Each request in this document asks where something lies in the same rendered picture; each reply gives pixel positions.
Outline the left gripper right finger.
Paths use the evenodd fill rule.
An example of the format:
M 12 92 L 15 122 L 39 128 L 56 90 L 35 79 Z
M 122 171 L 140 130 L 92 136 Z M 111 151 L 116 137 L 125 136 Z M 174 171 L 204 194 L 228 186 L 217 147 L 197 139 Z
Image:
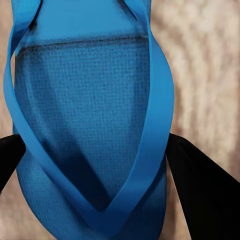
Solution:
M 191 240 L 240 240 L 240 182 L 179 135 L 165 154 Z

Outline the sandal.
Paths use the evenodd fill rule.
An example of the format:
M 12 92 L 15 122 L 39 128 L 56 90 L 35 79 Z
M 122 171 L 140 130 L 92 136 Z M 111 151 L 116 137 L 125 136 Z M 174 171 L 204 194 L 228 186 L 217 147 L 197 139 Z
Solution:
M 175 96 L 151 0 L 11 6 L 3 92 L 29 208 L 58 240 L 158 240 Z

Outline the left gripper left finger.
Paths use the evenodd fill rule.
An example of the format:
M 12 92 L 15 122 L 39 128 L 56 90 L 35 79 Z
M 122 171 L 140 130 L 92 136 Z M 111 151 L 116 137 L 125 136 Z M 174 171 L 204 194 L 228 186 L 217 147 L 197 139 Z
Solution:
M 26 153 L 20 133 L 0 138 L 0 193 Z

